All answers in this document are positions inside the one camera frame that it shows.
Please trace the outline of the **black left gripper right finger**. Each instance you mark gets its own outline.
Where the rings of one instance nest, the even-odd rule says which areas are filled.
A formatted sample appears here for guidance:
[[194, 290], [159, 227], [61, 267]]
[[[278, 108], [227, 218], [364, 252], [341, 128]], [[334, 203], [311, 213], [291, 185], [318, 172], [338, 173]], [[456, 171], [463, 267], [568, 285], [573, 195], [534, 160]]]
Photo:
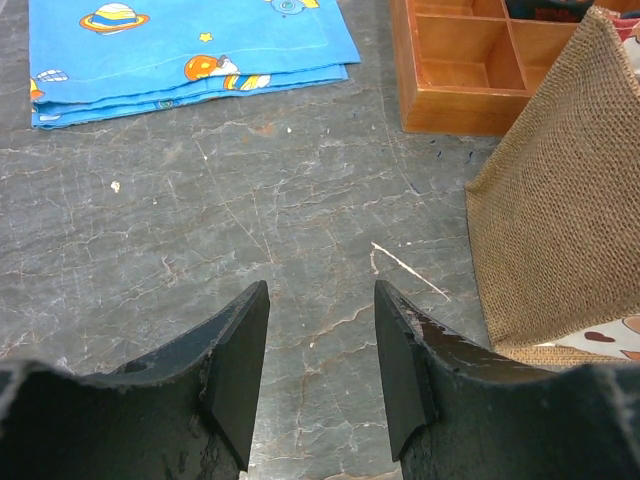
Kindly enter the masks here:
[[392, 458], [407, 479], [635, 479], [639, 369], [538, 369], [374, 288]]

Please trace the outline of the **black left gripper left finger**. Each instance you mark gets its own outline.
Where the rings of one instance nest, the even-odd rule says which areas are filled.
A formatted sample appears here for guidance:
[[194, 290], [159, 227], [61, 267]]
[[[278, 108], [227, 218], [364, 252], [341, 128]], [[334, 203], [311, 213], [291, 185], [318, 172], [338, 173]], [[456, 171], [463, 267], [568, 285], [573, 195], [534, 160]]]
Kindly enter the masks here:
[[235, 479], [249, 464], [270, 300], [212, 318], [109, 373], [1, 365], [5, 479]]

